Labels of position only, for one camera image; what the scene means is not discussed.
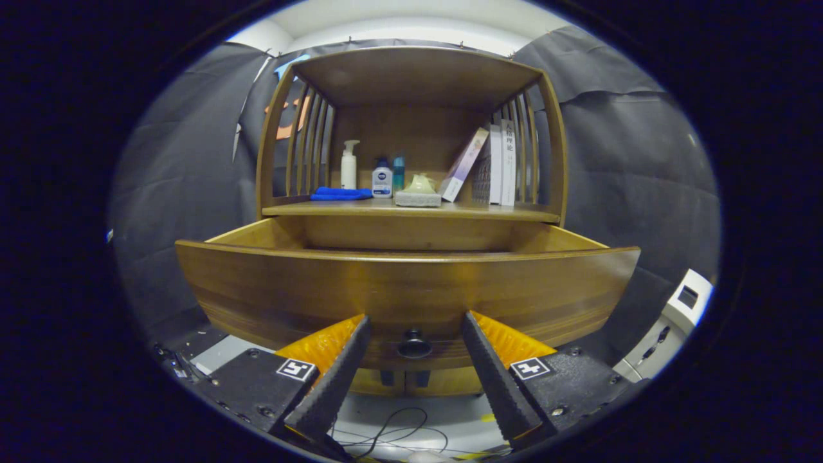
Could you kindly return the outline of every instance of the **wooden drawer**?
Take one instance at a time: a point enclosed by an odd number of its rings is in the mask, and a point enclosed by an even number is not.
[[[639,257],[545,223],[455,217],[270,217],[176,245],[212,324],[242,339],[277,349],[369,315],[361,366],[372,372],[358,380],[369,393],[378,370],[470,367],[459,335],[469,309],[549,345],[599,329]],[[432,343],[429,357],[397,354],[409,329]]]

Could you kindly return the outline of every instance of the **black cable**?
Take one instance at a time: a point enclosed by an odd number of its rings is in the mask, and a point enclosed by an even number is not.
[[[412,434],[414,434],[414,433],[416,433],[417,431],[419,431],[420,429],[424,429],[424,428],[422,428],[422,427],[417,427],[417,428],[399,428],[399,429],[393,429],[393,430],[391,430],[391,431],[389,431],[389,432],[387,432],[387,433],[385,433],[385,434],[383,434],[383,435],[384,435],[384,436],[388,436],[389,434],[394,434],[394,433],[396,433],[397,431],[405,431],[405,430],[407,430],[407,429],[413,429],[413,431],[411,431],[410,433],[406,434],[405,436],[395,437],[395,438],[394,438],[394,439],[392,439],[391,441],[381,441],[381,442],[396,442],[396,441],[399,441],[399,440],[401,440],[401,439],[405,439],[406,437],[409,437],[409,436],[411,436]],[[360,442],[353,442],[353,443],[351,443],[351,444],[349,444],[349,445],[350,445],[350,446],[360,445],[360,444],[366,443],[366,442],[368,442],[368,441],[370,441],[370,440],[374,439],[374,437],[367,437],[367,436],[361,436],[361,437],[365,437],[365,440],[364,440],[364,441],[360,441]]]
[[[404,429],[409,429],[409,428],[395,429],[393,431],[390,431],[390,433],[393,433],[394,431],[402,431]],[[435,429],[435,428],[421,428],[421,429],[430,429],[432,431],[436,431],[438,433],[441,433],[444,437],[446,437],[445,434],[442,431],[440,431],[439,429]],[[364,436],[363,434],[352,433],[350,431],[343,431],[341,429],[338,429],[337,431],[339,433],[351,434],[352,436],[357,436],[357,437],[368,437],[368,436]],[[373,437],[368,437],[366,440],[361,441],[361,442],[346,442],[346,441],[337,441],[337,442],[340,443],[343,447],[352,447],[352,446],[363,445],[364,442],[368,442],[372,439],[373,439]],[[397,448],[402,448],[402,449],[405,449],[405,450],[408,450],[408,451],[414,451],[415,449],[417,449],[417,450],[435,450],[431,447],[417,447],[417,446],[407,447],[407,446],[401,446],[401,445],[398,445],[398,444],[392,444],[392,442],[397,441],[397,440],[398,439],[392,439],[391,441],[380,441],[380,440],[378,440],[378,442],[381,442],[382,444],[385,444],[385,445],[377,445],[376,447],[397,447]],[[459,451],[459,452],[462,452],[462,453],[484,453],[486,455],[504,456],[508,453],[511,453],[512,449],[511,449],[511,447],[507,447],[507,448],[501,449],[499,451],[477,451],[477,450],[462,450],[462,449],[457,449],[457,448],[448,448],[448,446],[446,446],[442,450],[440,450],[439,453],[443,453],[444,451]]]
[[[418,409],[418,410],[420,410],[421,412],[423,412],[423,421],[422,421],[422,422],[421,422],[421,423],[417,426],[417,428],[415,428],[415,430],[414,430],[414,431],[412,431],[412,432],[411,432],[411,434],[415,433],[415,432],[417,431],[417,429],[422,428],[422,427],[423,427],[423,425],[425,424],[426,420],[427,420],[427,419],[429,419],[429,414],[428,414],[428,413],[426,413],[426,412],[425,412],[425,410],[423,410],[423,409],[422,409],[422,408],[420,408],[420,407],[406,407],[405,409],[400,409],[400,410],[397,410],[396,412],[394,412],[394,413],[392,413],[392,414],[390,414],[390,415],[388,416],[388,418],[386,419],[386,422],[383,424],[383,427],[380,429],[380,432],[379,432],[379,433],[377,433],[377,435],[376,435],[376,436],[374,436],[374,441],[371,443],[371,447],[369,447],[369,450],[367,450],[365,453],[362,453],[362,454],[360,454],[360,455],[358,455],[358,456],[355,456],[355,460],[359,460],[360,458],[363,458],[364,456],[369,455],[369,454],[370,454],[370,453],[374,450],[374,446],[376,446],[376,445],[377,445],[377,439],[378,439],[378,438],[380,438],[380,435],[382,435],[382,434],[383,434],[383,431],[385,431],[385,430],[386,430],[386,427],[387,427],[387,426],[388,426],[388,424],[392,421],[392,418],[394,418],[394,416],[395,416],[396,414],[398,414],[398,413],[400,413],[400,412],[402,412],[402,411],[405,411],[405,410],[414,410],[414,409]]]
[[[337,415],[338,414],[334,415],[334,421],[332,421],[332,436],[331,436],[332,439],[334,439],[334,425],[337,424]]]

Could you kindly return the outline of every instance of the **book spine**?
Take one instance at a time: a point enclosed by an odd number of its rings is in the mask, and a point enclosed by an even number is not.
[[[503,191],[503,144],[500,141],[500,126],[489,126],[489,203],[500,204]]]
[[[500,121],[500,146],[503,151],[503,184],[500,191],[500,204],[514,206],[514,194],[517,186],[517,151],[515,150],[514,121]]]
[[[469,142],[466,149],[463,150],[463,153],[452,166],[449,175],[443,180],[443,185],[440,187],[440,196],[442,196],[443,199],[453,203],[457,198],[460,187],[462,187],[463,182],[466,181],[468,172],[472,169],[472,165],[475,159],[477,159],[477,154],[483,148],[483,144],[486,142],[488,136],[489,131],[482,127],[475,132],[472,141]]]

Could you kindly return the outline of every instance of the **blue bottle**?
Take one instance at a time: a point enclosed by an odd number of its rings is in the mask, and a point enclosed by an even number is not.
[[[406,162],[403,154],[394,158],[394,168],[392,175],[392,191],[398,192],[406,186]]]

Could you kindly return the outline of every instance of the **blue towel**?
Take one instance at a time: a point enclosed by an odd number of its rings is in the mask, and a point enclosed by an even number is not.
[[[371,198],[371,190],[368,188],[342,189],[321,186],[311,195],[312,201],[351,201],[368,198]]]

